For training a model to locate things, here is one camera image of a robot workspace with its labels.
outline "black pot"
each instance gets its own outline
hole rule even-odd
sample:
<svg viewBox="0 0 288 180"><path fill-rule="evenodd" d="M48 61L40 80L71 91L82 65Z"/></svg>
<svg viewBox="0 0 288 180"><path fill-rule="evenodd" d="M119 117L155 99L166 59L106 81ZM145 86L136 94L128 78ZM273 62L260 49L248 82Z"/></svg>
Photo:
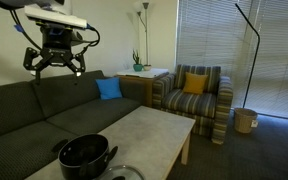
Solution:
<svg viewBox="0 0 288 180"><path fill-rule="evenodd" d="M109 152L107 139L99 134L80 136L68 142L59 152L65 179L93 179L101 175L115 156L117 146Z"/></svg>

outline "wastebasket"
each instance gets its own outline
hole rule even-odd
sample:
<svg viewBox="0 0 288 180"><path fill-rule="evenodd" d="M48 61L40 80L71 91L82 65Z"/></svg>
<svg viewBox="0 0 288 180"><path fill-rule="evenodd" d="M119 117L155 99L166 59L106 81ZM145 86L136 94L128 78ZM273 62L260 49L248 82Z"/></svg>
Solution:
<svg viewBox="0 0 288 180"><path fill-rule="evenodd" d="M250 133L252 131L252 121L256 120L257 113L246 108L234 109L234 128L241 133Z"/></svg>

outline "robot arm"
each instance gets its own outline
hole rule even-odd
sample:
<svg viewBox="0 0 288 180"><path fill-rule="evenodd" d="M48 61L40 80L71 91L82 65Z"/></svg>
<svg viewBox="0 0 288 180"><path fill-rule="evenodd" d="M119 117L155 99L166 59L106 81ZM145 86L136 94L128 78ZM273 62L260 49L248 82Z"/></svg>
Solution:
<svg viewBox="0 0 288 180"><path fill-rule="evenodd" d="M88 47L96 46L99 43L98 31L87 24L86 20L71 15L70 0L0 0L0 7L10 10L18 29L29 41L40 51L28 47L24 58L24 67L32 75L36 76L39 83L40 72L48 66L68 67L76 76L85 72L83 54ZM34 20L40 26L43 35L43 47L37 46L22 29L17 18L16 9L24 8L25 15ZM75 34L74 30L92 30L98 35L95 41L83 41L81 35ZM71 46L79 43L88 43L84 49L73 55ZM42 59L33 65L33 60L41 56ZM72 60L76 60L80 67L76 67Z"/></svg>

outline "white wall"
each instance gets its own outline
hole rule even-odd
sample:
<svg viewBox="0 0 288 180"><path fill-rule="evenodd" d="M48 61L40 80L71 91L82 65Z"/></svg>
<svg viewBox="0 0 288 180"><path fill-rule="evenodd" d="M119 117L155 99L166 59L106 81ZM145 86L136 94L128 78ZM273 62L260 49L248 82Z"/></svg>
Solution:
<svg viewBox="0 0 288 180"><path fill-rule="evenodd" d="M107 76L132 67L132 50L139 45L139 21L133 10L134 0L72 0L73 15L84 18L101 34L101 42L84 54L87 71L103 70ZM153 67L173 71L177 0L151 0L149 7L149 48ZM27 33L41 45L39 27L27 20L23 10L18 16ZM33 47L21 33L16 32L8 11L0 9L0 85L34 79L22 66L26 47ZM95 33L80 31L85 40L94 40ZM83 46L73 48L73 53ZM68 68L49 67L42 77L71 74Z"/></svg>

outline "sofa armrest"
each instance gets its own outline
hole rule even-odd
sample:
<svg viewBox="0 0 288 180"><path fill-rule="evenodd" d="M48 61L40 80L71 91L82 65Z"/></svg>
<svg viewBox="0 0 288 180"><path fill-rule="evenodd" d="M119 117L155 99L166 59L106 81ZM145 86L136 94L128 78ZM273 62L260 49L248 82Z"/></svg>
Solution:
<svg viewBox="0 0 288 180"><path fill-rule="evenodd" d="M174 88L175 73L168 74L153 83L152 107L161 109L162 99Z"/></svg>
<svg viewBox="0 0 288 180"><path fill-rule="evenodd" d="M231 79L227 76L221 76L217 94L215 121L212 134L212 141L216 144L223 144L224 142L232 100L233 88Z"/></svg>
<svg viewBox="0 0 288 180"><path fill-rule="evenodd" d="M144 105L145 83L142 81L120 78L120 89L123 97L129 98Z"/></svg>

